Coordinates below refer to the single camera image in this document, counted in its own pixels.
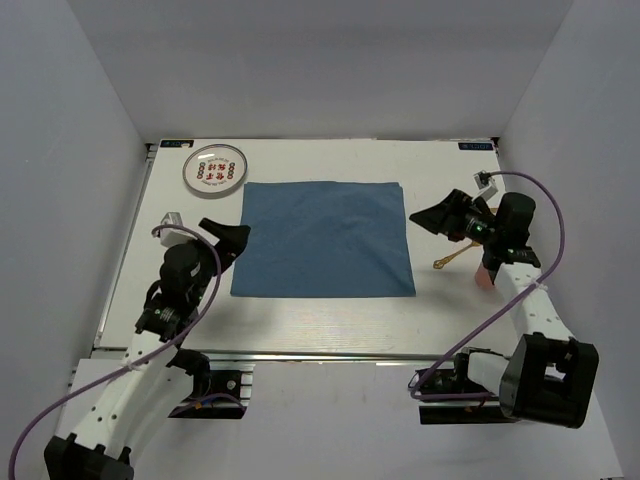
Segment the gold fork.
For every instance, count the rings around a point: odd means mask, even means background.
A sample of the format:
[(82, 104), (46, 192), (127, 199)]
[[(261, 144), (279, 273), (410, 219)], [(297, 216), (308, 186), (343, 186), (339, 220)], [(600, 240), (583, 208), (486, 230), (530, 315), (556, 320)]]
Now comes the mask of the gold fork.
[(471, 243), (443, 258), (437, 259), (432, 263), (432, 268), (435, 270), (441, 270), (443, 269), (445, 266), (447, 266), (449, 263), (451, 263), (454, 259), (458, 258), (459, 256), (461, 256), (462, 254), (466, 253), (467, 251), (473, 249), (476, 247), (475, 243)]

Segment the white plate with red characters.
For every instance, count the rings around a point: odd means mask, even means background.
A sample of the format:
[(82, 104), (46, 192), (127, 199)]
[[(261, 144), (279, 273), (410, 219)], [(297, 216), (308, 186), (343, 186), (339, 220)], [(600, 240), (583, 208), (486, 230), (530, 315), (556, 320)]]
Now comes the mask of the white plate with red characters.
[(212, 144), (192, 153), (182, 168), (187, 189), (202, 198), (221, 198), (238, 190), (248, 174), (245, 154), (235, 146)]

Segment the blue cloth napkin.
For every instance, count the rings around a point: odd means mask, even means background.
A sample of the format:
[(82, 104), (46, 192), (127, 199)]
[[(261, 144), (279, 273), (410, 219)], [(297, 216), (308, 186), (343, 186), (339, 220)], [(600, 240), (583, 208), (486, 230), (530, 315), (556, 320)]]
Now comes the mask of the blue cloth napkin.
[(251, 182), (241, 221), (251, 233), (235, 263), (235, 297), (416, 294), (396, 182)]

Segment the pink plastic cup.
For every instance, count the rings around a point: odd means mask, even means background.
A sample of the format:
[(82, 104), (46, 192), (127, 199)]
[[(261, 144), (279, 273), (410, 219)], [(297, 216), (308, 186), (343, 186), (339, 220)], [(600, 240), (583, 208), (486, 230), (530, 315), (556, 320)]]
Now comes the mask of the pink plastic cup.
[(476, 285), (482, 290), (493, 290), (496, 273), (494, 257), (484, 252), (474, 277)]

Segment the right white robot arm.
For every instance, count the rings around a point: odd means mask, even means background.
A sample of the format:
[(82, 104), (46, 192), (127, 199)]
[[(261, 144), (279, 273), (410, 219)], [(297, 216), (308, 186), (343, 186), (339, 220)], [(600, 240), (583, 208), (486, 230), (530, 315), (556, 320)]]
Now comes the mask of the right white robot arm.
[(519, 340), (501, 355), (460, 346), (454, 367), (434, 365), (414, 374), (408, 387), (422, 402), (497, 400), (509, 420), (580, 428), (586, 418), (599, 364), (594, 345), (581, 342), (564, 325), (546, 292), (540, 261), (528, 244), (535, 201), (506, 193), (496, 211), (481, 197), (454, 189), (440, 203), (409, 219), (453, 242), (470, 239), (483, 248), (482, 265), (507, 299)]

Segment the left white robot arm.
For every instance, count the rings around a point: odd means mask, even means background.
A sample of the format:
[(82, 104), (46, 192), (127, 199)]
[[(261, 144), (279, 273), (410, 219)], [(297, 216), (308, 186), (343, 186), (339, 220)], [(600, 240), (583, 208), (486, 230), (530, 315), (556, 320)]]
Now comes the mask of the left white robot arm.
[(183, 342), (212, 306), (222, 275), (244, 252), (251, 229), (204, 218), (196, 231), (170, 213), (152, 231), (165, 252), (146, 292), (118, 370), (99, 380), (103, 391), (64, 437), (44, 450), (52, 479), (131, 479), (134, 464), (168, 418), (216, 401), (242, 404), (215, 386), (209, 358)]

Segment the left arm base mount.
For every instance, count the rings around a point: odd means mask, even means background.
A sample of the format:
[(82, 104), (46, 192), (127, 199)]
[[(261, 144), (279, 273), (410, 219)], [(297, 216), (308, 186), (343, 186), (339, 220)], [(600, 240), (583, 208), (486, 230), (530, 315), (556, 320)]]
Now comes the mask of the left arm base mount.
[(253, 367), (235, 360), (213, 360), (204, 353), (180, 350), (167, 364), (189, 378), (191, 393), (171, 412), (170, 418), (240, 420), (251, 395)]

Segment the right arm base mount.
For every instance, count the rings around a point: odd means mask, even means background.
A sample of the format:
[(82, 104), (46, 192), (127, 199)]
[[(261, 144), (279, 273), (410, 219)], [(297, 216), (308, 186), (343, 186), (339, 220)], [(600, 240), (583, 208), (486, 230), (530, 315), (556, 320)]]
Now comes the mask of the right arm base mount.
[(510, 424), (500, 406), (500, 381), (509, 358), (465, 347), (420, 385), (422, 425)]

